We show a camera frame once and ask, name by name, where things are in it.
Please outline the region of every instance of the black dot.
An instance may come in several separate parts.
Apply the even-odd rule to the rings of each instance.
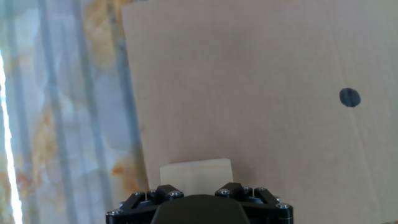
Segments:
[[[356,90],[344,88],[340,91],[340,101],[347,107],[356,107],[361,103],[361,97]]]

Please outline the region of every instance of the screw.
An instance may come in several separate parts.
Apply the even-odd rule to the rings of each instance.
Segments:
[[[277,208],[289,208],[290,205],[288,203],[280,202],[280,203],[276,204],[276,207]]]
[[[266,189],[264,187],[258,187],[255,190],[259,190],[259,191],[265,191]]]
[[[217,190],[217,193],[222,195],[229,195],[231,192],[228,189],[219,189]]]
[[[182,196],[184,195],[184,193],[182,193],[179,190],[173,190],[172,192],[169,192],[169,196],[171,197],[178,197],[178,196]]]
[[[120,214],[122,214],[122,213],[123,213],[123,210],[121,210],[121,209],[114,209],[114,210],[108,211],[106,214],[107,214],[107,215],[112,215],[112,216],[114,216],[114,215],[120,215]]]

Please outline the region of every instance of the beige block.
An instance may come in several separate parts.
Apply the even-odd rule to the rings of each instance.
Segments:
[[[181,162],[160,168],[162,185],[171,184],[185,195],[209,194],[233,182],[229,159]]]

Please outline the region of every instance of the cardboard box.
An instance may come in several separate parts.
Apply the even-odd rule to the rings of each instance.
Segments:
[[[382,3],[127,5],[150,187],[164,165],[225,157],[296,223],[398,220],[398,18]]]

